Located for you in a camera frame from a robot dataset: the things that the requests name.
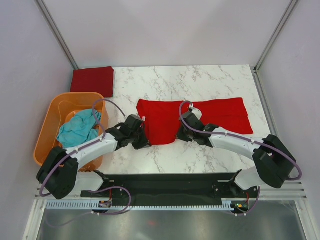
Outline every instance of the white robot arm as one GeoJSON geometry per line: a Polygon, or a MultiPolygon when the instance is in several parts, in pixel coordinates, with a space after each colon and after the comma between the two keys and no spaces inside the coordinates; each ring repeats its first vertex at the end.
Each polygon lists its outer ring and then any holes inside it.
{"type": "MultiPolygon", "coordinates": [[[[201,131],[201,133],[190,130],[182,123],[177,138],[186,142],[195,141],[199,145],[211,148],[226,149],[245,156],[255,163],[255,167],[238,171],[230,180],[230,188],[234,195],[237,195],[239,191],[242,192],[263,184],[268,184],[273,188],[282,186],[294,166],[282,156],[255,143],[256,141],[264,142],[293,158],[276,136],[269,135],[263,139],[254,138],[249,142],[244,140],[245,137],[242,137],[242,135],[229,132],[214,124],[204,126],[200,121],[201,115],[201,112],[196,108],[184,113],[182,117],[185,123],[201,131]],[[203,131],[222,132],[224,134],[204,134],[203,131]]],[[[53,148],[37,174],[37,179],[40,183],[43,183],[53,167],[63,157],[75,152],[65,161],[64,166],[58,168],[55,174],[50,177],[45,185],[46,189],[56,199],[66,197],[74,188],[78,191],[96,191],[101,187],[104,180],[95,172],[78,171],[92,160],[117,151],[128,144],[132,144],[136,150],[151,146],[145,135],[142,119],[133,114],[128,116],[125,123],[109,128],[106,134],[90,142],[67,149],[53,148]]]]}

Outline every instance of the teal cloth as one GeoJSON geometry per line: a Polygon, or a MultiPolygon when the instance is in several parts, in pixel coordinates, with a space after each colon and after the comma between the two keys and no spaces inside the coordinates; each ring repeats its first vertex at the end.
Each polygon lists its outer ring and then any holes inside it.
{"type": "MultiPolygon", "coordinates": [[[[101,113],[96,111],[96,117],[101,119],[101,113]]],[[[92,109],[78,112],[71,120],[61,126],[56,138],[64,149],[72,148],[86,143],[98,137],[98,130],[93,129],[96,125],[92,109]]]]}

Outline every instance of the gray wall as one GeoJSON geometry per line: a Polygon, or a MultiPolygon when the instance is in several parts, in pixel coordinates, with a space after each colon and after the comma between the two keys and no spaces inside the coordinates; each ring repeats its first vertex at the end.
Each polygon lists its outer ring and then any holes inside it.
{"type": "Polygon", "coordinates": [[[19,240],[37,189],[33,150],[71,65],[33,0],[0,1],[0,234],[19,240]]]}
{"type": "Polygon", "coordinates": [[[290,0],[44,0],[80,68],[254,65],[290,0]]]}
{"type": "Polygon", "coordinates": [[[320,224],[320,1],[302,0],[259,73],[281,139],[320,224]]]}

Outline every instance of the laundry basket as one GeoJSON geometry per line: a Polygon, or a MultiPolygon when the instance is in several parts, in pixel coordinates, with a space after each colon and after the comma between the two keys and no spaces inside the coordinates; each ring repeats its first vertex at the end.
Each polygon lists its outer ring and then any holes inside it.
{"type": "MultiPolygon", "coordinates": [[[[78,112],[91,109],[93,103],[104,97],[96,92],[67,92],[55,97],[46,114],[42,129],[35,146],[33,158],[37,164],[43,165],[52,148],[62,147],[57,141],[60,127],[69,122],[70,119],[78,112]]],[[[106,102],[100,101],[96,104],[95,109],[101,113],[101,123],[105,129],[108,128],[109,116],[106,110],[106,102]]],[[[98,134],[101,135],[103,130],[99,127],[98,134]]],[[[97,170],[102,164],[103,156],[91,161],[83,168],[81,172],[97,170]]]]}

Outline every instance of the white marble surface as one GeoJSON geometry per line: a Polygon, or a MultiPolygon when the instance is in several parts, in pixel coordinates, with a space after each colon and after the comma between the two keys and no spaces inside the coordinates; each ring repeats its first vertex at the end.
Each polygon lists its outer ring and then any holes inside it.
{"type": "MultiPolygon", "coordinates": [[[[207,101],[242,97],[256,137],[270,131],[248,65],[161,66],[115,68],[114,97],[127,114],[137,113],[139,99],[207,101]]],[[[107,103],[109,127],[124,117],[107,103]]],[[[104,156],[106,174],[226,173],[254,166],[233,152],[176,140],[172,144],[134,150],[130,145],[104,156]]]]}

